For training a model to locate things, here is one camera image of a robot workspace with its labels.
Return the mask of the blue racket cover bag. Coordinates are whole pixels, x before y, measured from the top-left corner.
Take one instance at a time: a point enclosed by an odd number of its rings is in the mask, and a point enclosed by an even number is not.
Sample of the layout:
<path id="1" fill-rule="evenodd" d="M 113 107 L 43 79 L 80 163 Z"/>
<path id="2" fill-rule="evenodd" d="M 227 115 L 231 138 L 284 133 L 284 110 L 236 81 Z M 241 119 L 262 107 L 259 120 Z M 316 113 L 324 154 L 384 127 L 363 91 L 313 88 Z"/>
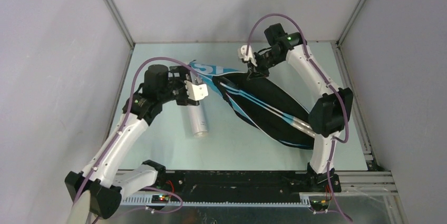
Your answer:
<path id="1" fill-rule="evenodd" d="M 271 80 L 249 79 L 247 72 L 196 61 L 189 65 L 247 124 L 287 147 L 314 148 L 314 136 L 300 130 L 298 123 L 308 123 L 309 111 Z"/>

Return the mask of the white shuttlecock tube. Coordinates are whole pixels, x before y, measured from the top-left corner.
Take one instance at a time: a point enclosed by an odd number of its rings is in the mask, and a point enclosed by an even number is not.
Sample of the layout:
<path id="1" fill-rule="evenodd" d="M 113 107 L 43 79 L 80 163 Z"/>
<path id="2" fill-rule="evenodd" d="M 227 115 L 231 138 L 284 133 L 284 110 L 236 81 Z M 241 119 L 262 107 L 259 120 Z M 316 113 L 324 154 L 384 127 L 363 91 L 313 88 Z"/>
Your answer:
<path id="1" fill-rule="evenodd" d="M 187 106 L 189 121 L 191 125 L 192 136 L 195 138 L 205 137 L 209 130 L 207 125 L 207 120 L 205 117 L 205 111 L 202 105 Z"/>

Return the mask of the blue badminton racket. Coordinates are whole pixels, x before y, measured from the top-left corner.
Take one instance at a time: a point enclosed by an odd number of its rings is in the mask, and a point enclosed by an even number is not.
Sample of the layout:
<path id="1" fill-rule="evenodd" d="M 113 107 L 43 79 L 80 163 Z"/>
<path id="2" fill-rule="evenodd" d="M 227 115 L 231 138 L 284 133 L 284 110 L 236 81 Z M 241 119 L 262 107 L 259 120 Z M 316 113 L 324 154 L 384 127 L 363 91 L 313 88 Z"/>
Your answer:
<path id="1" fill-rule="evenodd" d="M 236 88 L 231 87 L 230 85 L 227 85 L 224 83 L 220 83 L 220 85 L 223 86 L 227 91 L 229 91 L 229 93 L 235 94 L 238 96 L 242 96 L 243 98 L 246 98 L 246 99 L 250 100 L 251 102 L 254 102 L 261 108 L 276 115 L 277 117 L 281 118 L 282 120 L 284 120 L 285 122 L 290 124 L 292 127 L 305 133 L 306 135 L 308 135 L 312 138 L 314 138 L 316 136 L 315 132 L 312 130 L 311 126 L 307 122 L 305 122 L 293 115 L 285 113 L 285 112 L 273 107 L 272 105 L 269 105 L 266 102 L 259 100 L 258 98 L 254 97 L 253 95 L 251 95 L 243 90 L 236 89 Z"/>

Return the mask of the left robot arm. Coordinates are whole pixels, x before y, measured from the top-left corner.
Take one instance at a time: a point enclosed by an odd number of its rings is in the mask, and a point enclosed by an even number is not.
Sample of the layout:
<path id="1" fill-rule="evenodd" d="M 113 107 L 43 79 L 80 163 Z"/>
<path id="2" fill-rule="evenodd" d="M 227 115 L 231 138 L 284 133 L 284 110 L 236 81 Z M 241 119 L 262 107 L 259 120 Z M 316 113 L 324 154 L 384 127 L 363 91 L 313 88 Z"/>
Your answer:
<path id="1" fill-rule="evenodd" d="M 73 200 L 67 222 L 86 223 L 92 213 L 108 219 L 122 200 L 135 192 L 147 187 L 163 189 L 167 183 L 165 166 L 147 160 L 138 168 L 118 175 L 119 166 L 165 103 L 199 105 L 206 96 L 207 86 L 190 66 L 150 65 L 143 82 L 132 86 L 118 125 L 97 154 L 82 171 L 71 171 L 66 176 L 65 184 Z"/>

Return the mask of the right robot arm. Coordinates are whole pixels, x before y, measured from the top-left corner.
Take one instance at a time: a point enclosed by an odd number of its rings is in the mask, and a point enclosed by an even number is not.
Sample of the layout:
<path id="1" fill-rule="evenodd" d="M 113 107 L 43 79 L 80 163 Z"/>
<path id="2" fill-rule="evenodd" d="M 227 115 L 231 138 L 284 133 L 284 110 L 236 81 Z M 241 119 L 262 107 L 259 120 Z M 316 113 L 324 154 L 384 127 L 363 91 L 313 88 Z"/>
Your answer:
<path id="1" fill-rule="evenodd" d="M 267 77 L 270 68 L 287 62 L 309 88 L 315 103 L 308 116 L 308 128 L 315 135 L 315 143 L 309 162 L 313 173 L 307 176 L 306 183 L 311 190 L 321 191 L 334 167 L 337 143 L 349 140 L 353 92 L 326 74 L 301 31 L 288 34 L 281 24 L 274 24 L 264 35 L 269 44 L 267 51 L 254 52 L 248 42 L 239 49 L 239 58 L 248 65 L 250 76 Z"/>

